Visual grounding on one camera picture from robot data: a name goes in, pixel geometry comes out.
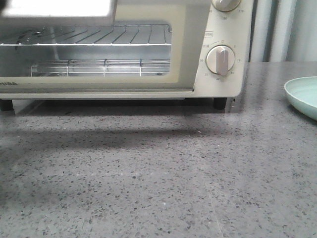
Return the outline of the oven glass door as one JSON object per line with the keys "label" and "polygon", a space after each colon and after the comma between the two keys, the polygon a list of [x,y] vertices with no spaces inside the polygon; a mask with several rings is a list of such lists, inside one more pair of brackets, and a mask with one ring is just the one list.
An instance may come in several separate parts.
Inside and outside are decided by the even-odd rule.
{"label": "oven glass door", "polygon": [[208,0],[3,0],[0,30],[167,24],[170,46],[0,46],[3,98],[192,91]]}

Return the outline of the white Toshiba toaster oven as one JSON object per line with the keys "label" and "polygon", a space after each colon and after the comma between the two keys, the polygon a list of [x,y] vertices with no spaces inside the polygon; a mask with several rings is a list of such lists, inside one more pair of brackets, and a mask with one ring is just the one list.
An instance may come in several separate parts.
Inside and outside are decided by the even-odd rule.
{"label": "white Toshiba toaster oven", "polygon": [[[25,97],[3,98],[0,96],[0,108],[12,109],[13,100],[141,100],[141,99],[186,99],[212,98],[217,109],[224,109],[227,98],[240,94],[243,86],[245,63],[248,60],[253,1],[242,0],[237,8],[229,12],[217,10],[211,3],[198,68],[192,91],[126,92],[100,94],[93,97]],[[226,45],[235,54],[234,66],[225,75],[212,73],[206,65],[206,56],[213,47]]]}

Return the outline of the timer knob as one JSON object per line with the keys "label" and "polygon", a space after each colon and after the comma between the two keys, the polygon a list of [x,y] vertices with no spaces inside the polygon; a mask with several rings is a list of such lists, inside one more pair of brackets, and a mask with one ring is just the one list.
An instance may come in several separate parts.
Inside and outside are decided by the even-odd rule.
{"label": "timer knob", "polygon": [[209,50],[206,56],[207,68],[215,74],[225,76],[234,66],[235,54],[226,45],[218,45]]}

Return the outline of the temperature knob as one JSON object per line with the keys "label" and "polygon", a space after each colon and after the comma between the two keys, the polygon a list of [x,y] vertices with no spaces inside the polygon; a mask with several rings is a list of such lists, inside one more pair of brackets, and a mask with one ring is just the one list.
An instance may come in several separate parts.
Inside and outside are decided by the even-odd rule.
{"label": "temperature knob", "polygon": [[241,0],[212,0],[211,3],[217,10],[229,12],[237,8]]}

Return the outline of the light green plate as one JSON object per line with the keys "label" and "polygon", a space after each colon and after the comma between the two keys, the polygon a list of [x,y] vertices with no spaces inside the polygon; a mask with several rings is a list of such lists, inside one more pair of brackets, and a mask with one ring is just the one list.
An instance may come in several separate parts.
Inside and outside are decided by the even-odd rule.
{"label": "light green plate", "polygon": [[302,114],[317,120],[317,77],[300,77],[284,84],[289,103]]}

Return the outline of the grey curtain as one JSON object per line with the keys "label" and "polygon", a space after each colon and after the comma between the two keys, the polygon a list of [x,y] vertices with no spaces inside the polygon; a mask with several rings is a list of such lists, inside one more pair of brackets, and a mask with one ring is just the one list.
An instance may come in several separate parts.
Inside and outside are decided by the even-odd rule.
{"label": "grey curtain", "polygon": [[250,62],[317,60],[315,0],[256,0],[252,13]]}

